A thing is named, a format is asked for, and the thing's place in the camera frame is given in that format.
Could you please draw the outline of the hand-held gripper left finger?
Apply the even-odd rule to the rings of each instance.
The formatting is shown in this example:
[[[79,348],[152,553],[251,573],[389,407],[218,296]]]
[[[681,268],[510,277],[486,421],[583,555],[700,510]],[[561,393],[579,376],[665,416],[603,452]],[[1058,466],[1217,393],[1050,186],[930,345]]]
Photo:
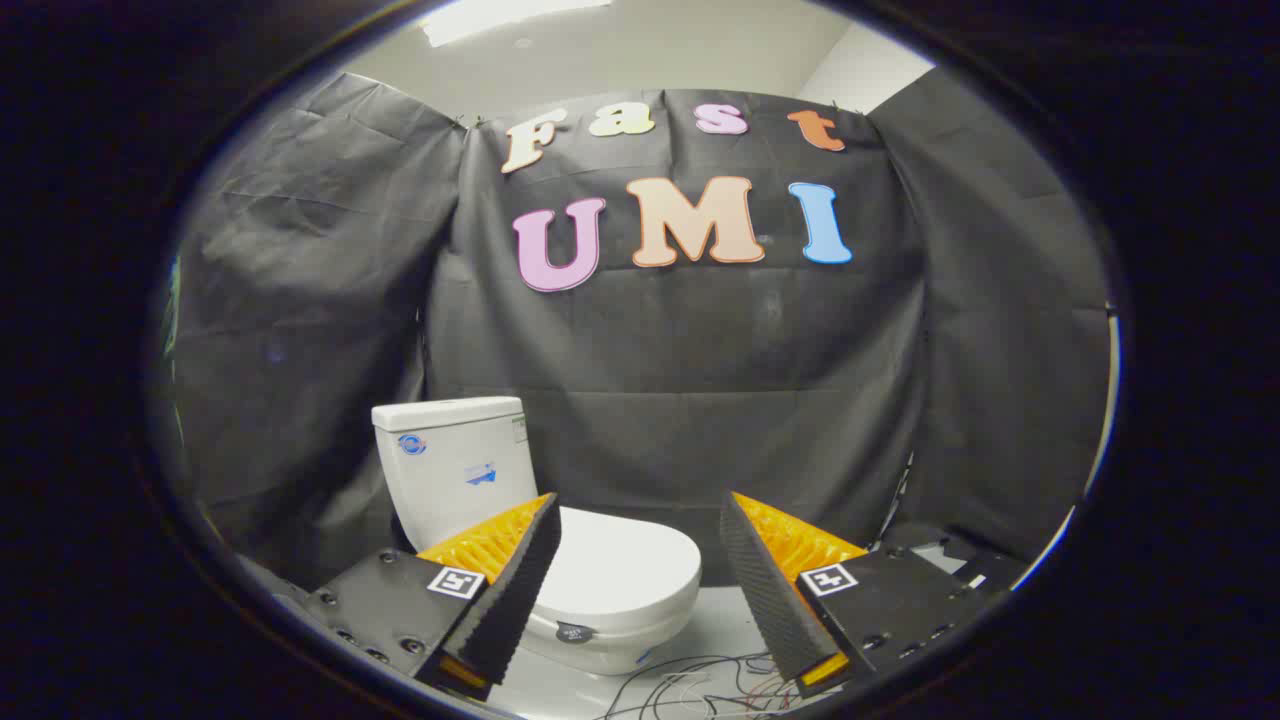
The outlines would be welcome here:
[[[305,616],[402,676],[484,701],[556,557],[559,505],[547,493],[421,553],[379,550],[307,594]]]

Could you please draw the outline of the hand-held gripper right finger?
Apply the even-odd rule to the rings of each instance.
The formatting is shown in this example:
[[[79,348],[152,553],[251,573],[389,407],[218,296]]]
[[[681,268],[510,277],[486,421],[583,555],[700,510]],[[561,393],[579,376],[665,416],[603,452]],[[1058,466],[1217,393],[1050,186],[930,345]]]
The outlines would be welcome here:
[[[991,602],[979,555],[955,559],[937,543],[864,550],[736,491],[719,537],[767,651],[804,698],[901,676]]]

